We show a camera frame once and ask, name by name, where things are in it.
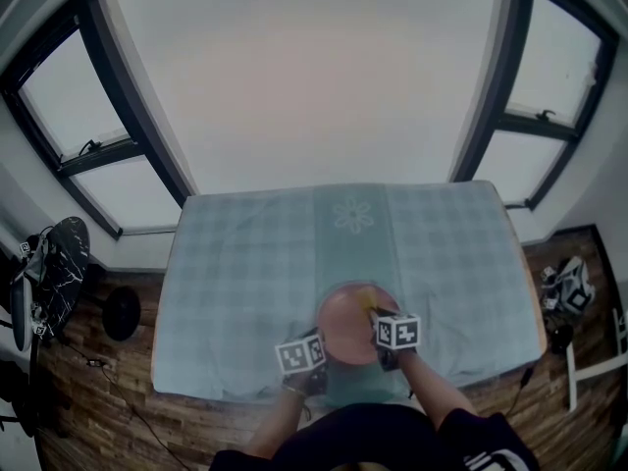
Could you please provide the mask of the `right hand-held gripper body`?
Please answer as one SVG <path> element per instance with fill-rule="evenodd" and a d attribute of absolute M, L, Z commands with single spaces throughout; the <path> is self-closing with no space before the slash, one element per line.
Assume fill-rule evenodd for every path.
<path fill-rule="evenodd" d="M 393 313 L 379 307 L 379 319 L 370 320 L 380 366 L 385 372 L 398 369 L 400 351 L 415 351 L 421 342 L 421 318 L 414 314 Z"/>

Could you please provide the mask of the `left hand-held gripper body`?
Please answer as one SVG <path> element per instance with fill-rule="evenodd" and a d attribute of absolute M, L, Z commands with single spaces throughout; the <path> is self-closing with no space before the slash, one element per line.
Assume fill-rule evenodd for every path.
<path fill-rule="evenodd" d="M 318 328 L 275 346 L 283 386 L 303 396 L 322 395 L 327 390 L 327 356 Z"/>

